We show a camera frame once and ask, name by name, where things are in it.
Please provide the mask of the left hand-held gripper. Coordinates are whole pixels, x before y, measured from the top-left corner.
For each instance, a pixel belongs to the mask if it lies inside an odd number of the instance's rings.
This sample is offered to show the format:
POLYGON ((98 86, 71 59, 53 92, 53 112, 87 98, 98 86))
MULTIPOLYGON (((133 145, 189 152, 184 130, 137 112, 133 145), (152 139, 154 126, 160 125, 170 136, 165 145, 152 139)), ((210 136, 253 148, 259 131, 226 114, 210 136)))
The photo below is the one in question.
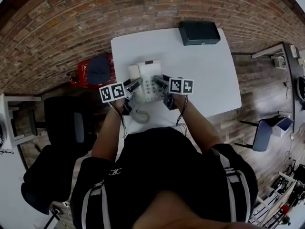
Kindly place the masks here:
POLYGON ((122 115, 130 115, 132 107, 129 102, 133 99, 135 91, 142 85, 141 77, 135 80, 128 79, 121 83, 114 83, 99 88, 103 103, 110 103, 119 99, 125 99, 122 115))

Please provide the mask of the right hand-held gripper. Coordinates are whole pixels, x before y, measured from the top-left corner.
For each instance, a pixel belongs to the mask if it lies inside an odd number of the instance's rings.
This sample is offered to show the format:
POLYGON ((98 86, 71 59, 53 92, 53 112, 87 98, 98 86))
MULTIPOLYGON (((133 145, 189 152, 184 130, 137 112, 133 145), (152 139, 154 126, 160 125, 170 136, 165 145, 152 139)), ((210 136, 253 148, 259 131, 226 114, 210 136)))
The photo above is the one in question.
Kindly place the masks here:
POLYGON ((168 75, 154 75, 152 77, 162 90, 164 95, 163 103, 171 111, 177 109, 173 94, 177 95, 190 95, 193 94, 193 80, 183 78, 172 78, 168 75))

